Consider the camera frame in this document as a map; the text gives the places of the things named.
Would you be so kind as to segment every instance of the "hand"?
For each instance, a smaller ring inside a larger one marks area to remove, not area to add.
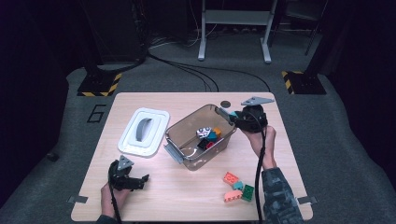
[[[262,168],[266,170],[276,167],[274,158],[276,130],[272,126],[267,126],[263,131],[265,135],[265,155],[262,160]],[[242,131],[242,133],[247,136],[254,153],[259,157],[262,150],[262,134],[249,133],[246,131]]]
[[[114,189],[114,197],[116,198],[117,201],[117,206],[119,210],[123,207],[126,197],[131,192],[129,189],[122,189],[122,190],[117,190]],[[102,200],[101,200],[101,205],[102,205],[102,215],[108,216],[108,217],[116,217],[116,213],[114,211],[113,203],[111,202],[111,192],[108,183],[106,183],[102,188],[101,188],[101,193],[102,193]]]

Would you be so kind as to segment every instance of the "person's left hand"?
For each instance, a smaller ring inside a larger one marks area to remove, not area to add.
[[[121,208],[123,207],[129,192],[131,192],[129,189],[113,190],[114,197],[116,198],[117,207],[119,208],[119,210],[121,210]],[[106,183],[101,188],[101,193],[102,193],[102,200],[101,200],[102,215],[108,217],[115,217],[116,213],[114,211],[113,203],[111,202],[111,192],[108,183]]]

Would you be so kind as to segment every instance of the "table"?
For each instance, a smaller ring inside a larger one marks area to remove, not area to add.
[[[275,15],[277,0],[272,0],[269,11],[243,11],[243,10],[208,10],[205,0],[202,1],[202,24],[201,24],[201,44],[198,53],[198,60],[205,59],[206,49],[206,24],[245,24],[245,25],[265,25],[264,37],[260,38],[262,45],[262,55],[265,63],[271,63],[270,51],[268,49],[268,36]]]
[[[106,183],[111,162],[120,158],[118,142],[129,120],[140,107],[165,110],[170,114],[168,127],[203,105],[220,106],[229,101],[229,112],[242,110],[241,103],[252,96],[274,99],[267,92],[125,92],[119,93],[111,107],[102,135],[85,176],[80,196],[86,203],[76,203],[71,217],[75,221],[93,221],[101,213],[100,188]],[[277,130],[276,161],[289,180],[295,197],[306,196],[296,160],[276,101],[263,105],[269,124]],[[131,192],[120,211],[124,221],[249,221],[258,220],[256,204],[237,200],[225,203],[224,194],[231,189],[222,178],[227,172],[237,175],[245,184],[254,186],[258,158],[247,138],[237,130],[226,149],[197,171],[175,162],[163,148],[149,159],[124,155],[134,162],[130,177],[149,174],[143,189]],[[260,190],[261,203],[263,193]],[[311,205],[300,205],[303,218],[312,218]]]

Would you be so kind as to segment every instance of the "plastic container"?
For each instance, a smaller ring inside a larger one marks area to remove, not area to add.
[[[216,105],[204,105],[166,130],[165,139],[168,145],[165,149],[175,161],[183,163],[187,169],[198,170],[227,147],[231,135],[236,131],[234,124],[225,119],[227,116]],[[196,132],[204,127],[217,127],[221,130],[217,142],[208,149],[198,147],[202,139]]]

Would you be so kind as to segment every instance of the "gray carpet floor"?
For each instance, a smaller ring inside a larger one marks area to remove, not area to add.
[[[198,62],[199,44],[167,44],[152,48],[155,56],[178,63],[234,69],[265,80],[275,95],[290,143],[309,196],[316,196],[314,216],[307,223],[396,223],[396,194],[383,170],[367,156],[348,126],[344,105],[331,82],[318,75],[326,95],[288,94],[281,72],[304,71],[318,45],[304,56],[306,36],[280,33],[270,48],[273,62],[265,64],[258,34],[225,35],[208,41],[206,58]],[[123,64],[104,65],[105,69]],[[268,91],[257,78],[235,72],[199,69],[213,78],[219,91]],[[124,91],[210,91],[199,78],[168,64],[147,58],[122,73],[112,96],[77,96],[85,70],[71,73],[61,136],[53,152],[23,180],[0,210],[0,223],[74,223],[73,204],[115,95]],[[212,91],[216,88],[206,80]],[[100,122],[87,123],[96,105],[104,112]]]

